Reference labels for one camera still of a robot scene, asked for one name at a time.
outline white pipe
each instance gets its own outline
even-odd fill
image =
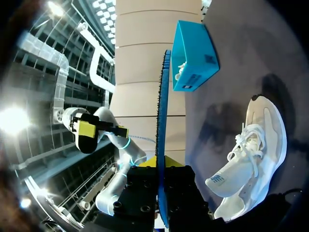
[[[93,57],[90,64],[89,76],[92,83],[99,88],[105,89],[111,93],[114,93],[115,86],[97,75],[98,63],[100,60],[100,56],[102,55],[111,65],[114,65],[114,59],[108,54],[108,52],[104,49],[104,47],[100,46],[99,42],[96,38],[88,31],[87,23],[80,23],[77,27],[77,30],[80,34],[94,47],[95,51],[93,53]]]
[[[71,6],[72,6],[73,9],[77,12],[77,14],[78,14],[85,22],[87,22],[87,20],[84,18],[84,16],[79,12],[79,10],[78,10],[78,9],[76,8],[76,6],[73,4],[73,1],[74,1],[74,0],[72,0],[72,2],[71,2]],[[105,46],[105,44],[103,43],[103,41],[100,39],[100,37],[97,35],[96,31],[93,30],[93,28],[92,28],[90,25],[88,25],[88,26],[89,26],[89,28],[91,29],[91,31],[94,33],[94,35],[100,40],[100,42],[103,44],[103,46],[104,46],[106,49],[108,49],[108,48]]]

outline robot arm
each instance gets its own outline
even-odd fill
[[[77,148],[86,154],[96,150],[103,134],[128,138],[128,129],[115,123],[101,121],[84,108],[72,107],[64,111],[63,125],[75,135]]]

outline white shoe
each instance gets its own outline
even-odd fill
[[[276,106],[263,96],[251,100],[245,128],[227,155],[229,162],[205,182],[224,197],[214,217],[233,220],[262,202],[273,174],[285,159],[286,146],[285,127]]]

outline ceiling light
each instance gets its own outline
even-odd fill
[[[107,21],[107,25],[108,25],[108,26],[112,26],[112,25],[114,25],[114,22],[111,21],[111,20],[108,20],[108,21]]]
[[[106,11],[106,12],[104,12],[104,17],[109,18],[109,17],[111,17],[111,14],[108,11]]]
[[[108,26],[108,25],[105,25],[105,26],[104,26],[104,30],[109,31],[109,30],[111,30],[111,27]]]
[[[107,22],[107,20],[106,20],[106,18],[102,17],[102,18],[100,18],[100,22],[101,22],[102,24],[104,24],[104,23]]]
[[[114,6],[111,6],[111,7],[109,7],[108,9],[107,9],[109,12],[115,12],[115,7]]]
[[[114,20],[114,21],[115,21],[116,18],[117,18],[117,15],[116,15],[116,14],[112,14],[112,15],[111,15],[111,20]]]
[[[105,3],[102,3],[102,4],[100,5],[100,8],[101,8],[102,10],[105,10],[105,9],[107,8],[107,6],[106,6]]]
[[[97,16],[102,16],[102,15],[104,15],[103,11],[98,11],[97,12]]]
[[[51,9],[52,13],[56,16],[62,17],[64,14],[63,9],[56,5],[55,3],[53,3],[52,1],[48,2],[48,7]]]
[[[0,129],[10,135],[17,135],[30,125],[26,112],[13,107],[0,113]]]
[[[94,8],[98,8],[98,7],[100,6],[100,0],[95,1],[95,2],[92,4],[92,6],[93,6]]]
[[[31,205],[31,200],[28,198],[24,198],[20,202],[20,207],[22,208],[28,208]]]

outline blue bin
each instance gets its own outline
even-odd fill
[[[186,63],[177,81],[178,66]],[[174,91],[196,90],[219,71],[219,63],[203,24],[178,21],[171,54]]]

